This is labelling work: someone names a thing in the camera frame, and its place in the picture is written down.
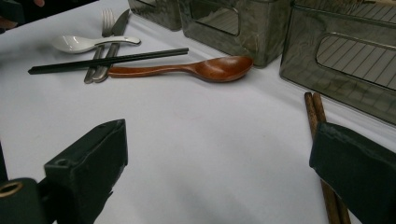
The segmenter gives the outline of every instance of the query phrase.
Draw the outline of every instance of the metal grommet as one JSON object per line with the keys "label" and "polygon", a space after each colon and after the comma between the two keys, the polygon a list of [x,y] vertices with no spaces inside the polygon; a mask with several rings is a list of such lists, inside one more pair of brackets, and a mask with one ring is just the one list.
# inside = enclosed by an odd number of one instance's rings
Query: metal grommet
{"label": "metal grommet", "polygon": [[10,182],[0,187],[0,198],[6,198],[18,192],[23,187],[22,182]]}

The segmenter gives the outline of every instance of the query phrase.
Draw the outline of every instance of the chopsticks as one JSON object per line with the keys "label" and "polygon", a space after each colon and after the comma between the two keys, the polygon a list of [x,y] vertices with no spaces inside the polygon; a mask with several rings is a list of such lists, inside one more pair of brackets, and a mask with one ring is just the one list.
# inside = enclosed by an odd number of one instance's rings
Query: chopsticks
{"label": "chopsticks", "polygon": [[[315,92],[306,92],[304,95],[306,112],[308,114],[309,126],[311,129],[312,138],[315,137],[317,126],[319,122],[326,122],[326,116],[323,109],[323,104],[320,99],[320,94]],[[327,218],[330,224],[350,224],[349,213],[347,206],[341,199],[332,191],[332,188],[323,180],[320,180],[323,191],[323,198],[326,205]]]}
{"label": "chopsticks", "polygon": [[187,54],[188,48],[184,49],[169,49],[162,51],[154,51],[149,53],[141,54],[131,54],[126,56],[104,58],[104,59],[93,59],[72,63],[56,63],[49,65],[33,66],[28,72],[30,75],[36,74],[46,74],[46,73],[56,73],[56,72],[66,72],[77,68],[93,67],[98,65],[109,65],[113,63],[126,63],[139,60],[147,60],[154,58],[163,58],[170,56],[177,56],[182,54]]}

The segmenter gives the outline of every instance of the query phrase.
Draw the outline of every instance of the soup spoon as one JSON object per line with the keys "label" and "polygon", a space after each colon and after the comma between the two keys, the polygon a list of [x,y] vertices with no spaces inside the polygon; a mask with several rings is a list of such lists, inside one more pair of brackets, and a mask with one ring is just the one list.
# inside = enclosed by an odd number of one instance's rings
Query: soup spoon
{"label": "soup spoon", "polygon": [[154,67],[112,67],[110,77],[150,77],[167,72],[187,72],[210,82],[234,81],[244,76],[253,65],[245,56],[216,58],[198,63],[163,65]]}
{"label": "soup spoon", "polygon": [[100,39],[88,39],[74,35],[60,35],[52,40],[52,46],[66,53],[82,53],[97,45],[113,42],[126,42],[139,45],[140,39],[131,36],[111,36]]}

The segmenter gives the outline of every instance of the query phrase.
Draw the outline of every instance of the metal handle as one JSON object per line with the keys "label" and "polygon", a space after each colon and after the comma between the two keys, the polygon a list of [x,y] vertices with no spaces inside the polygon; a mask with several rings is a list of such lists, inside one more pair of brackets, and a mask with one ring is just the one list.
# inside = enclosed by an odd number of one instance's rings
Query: metal handle
{"label": "metal handle", "polygon": [[[106,58],[111,58],[117,55],[117,52],[119,51],[120,44],[119,43],[114,43],[111,44],[110,49],[108,50],[108,53],[106,55]],[[110,68],[110,66],[98,66],[96,68],[95,73],[92,75],[92,80],[93,82],[99,83],[103,82],[107,78],[107,71]]]}
{"label": "metal handle", "polygon": [[[104,49],[105,49],[105,45],[99,45],[99,46],[96,48],[96,52],[95,52],[95,54],[93,55],[93,58],[94,58],[94,59],[99,59],[99,58],[101,57],[102,51],[103,51]],[[90,68],[88,68],[87,74],[86,74],[85,77],[84,77],[84,82],[85,82],[85,84],[91,84],[91,83],[93,82],[92,76],[93,76],[93,74],[95,73],[95,71],[96,71],[96,68],[95,68],[95,67],[90,67]]]}

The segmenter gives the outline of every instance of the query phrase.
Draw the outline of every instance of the wooden spoon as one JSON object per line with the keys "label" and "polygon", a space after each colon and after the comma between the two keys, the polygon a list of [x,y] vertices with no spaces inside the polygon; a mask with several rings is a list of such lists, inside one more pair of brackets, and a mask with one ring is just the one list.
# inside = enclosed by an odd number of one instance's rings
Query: wooden spoon
{"label": "wooden spoon", "polygon": [[187,72],[210,82],[228,82],[245,75],[253,60],[244,56],[216,58],[199,63],[163,65],[154,67],[112,67],[110,77],[150,77],[166,72]]}

